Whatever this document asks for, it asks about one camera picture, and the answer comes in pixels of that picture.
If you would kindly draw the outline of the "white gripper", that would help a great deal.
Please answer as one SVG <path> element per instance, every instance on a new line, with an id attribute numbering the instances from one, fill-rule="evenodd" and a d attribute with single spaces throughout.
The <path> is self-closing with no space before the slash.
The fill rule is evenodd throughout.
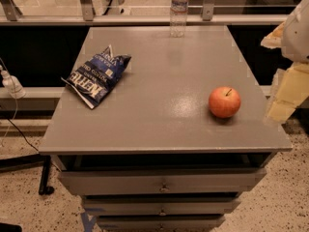
<path id="1" fill-rule="evenodd" d="M 276 71 L 267 103 L 266 119 L 283 124 L 309 97 L 309 64 L 303 64 L 309 62 L 309 0 L 301 0 L 285 23 L 263 37 L 261 46 L 281 47 L 282 55 L 294 62 Z"/>

